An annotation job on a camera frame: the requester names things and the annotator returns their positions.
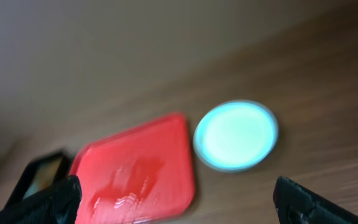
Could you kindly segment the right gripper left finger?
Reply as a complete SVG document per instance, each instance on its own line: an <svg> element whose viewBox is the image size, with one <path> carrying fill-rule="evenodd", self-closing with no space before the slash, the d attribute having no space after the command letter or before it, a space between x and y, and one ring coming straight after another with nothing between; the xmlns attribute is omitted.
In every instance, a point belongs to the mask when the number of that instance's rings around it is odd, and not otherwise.
<svg viewBox="0 0 358 224"><path fill-rule="evenodd" d="M81 202L80 180L70 175L0 211L0 224L75 224Z"/></svg>

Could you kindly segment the white plate top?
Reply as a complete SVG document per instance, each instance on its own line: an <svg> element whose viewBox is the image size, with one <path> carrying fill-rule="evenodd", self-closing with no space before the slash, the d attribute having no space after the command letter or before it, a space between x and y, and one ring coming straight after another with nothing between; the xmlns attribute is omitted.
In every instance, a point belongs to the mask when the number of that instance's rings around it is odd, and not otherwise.
<svg viewBox="0 0 358 224"><path fill-rule="evenodd" d="M264 105L228 101L205 114L193 135L193 149L208 167L241 172L261 163L274 149L278 122Z"/></svg>

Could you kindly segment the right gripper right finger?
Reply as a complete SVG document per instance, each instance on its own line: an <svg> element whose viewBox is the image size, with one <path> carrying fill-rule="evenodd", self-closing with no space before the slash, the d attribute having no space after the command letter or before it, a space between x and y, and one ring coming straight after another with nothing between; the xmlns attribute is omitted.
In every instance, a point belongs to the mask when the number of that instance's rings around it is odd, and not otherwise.
<svg viewBox="0 0 358 224"><path fill-rule="evenodd" d="M358 224L358 216L280 176L273 191L280 224Z"/></svg>

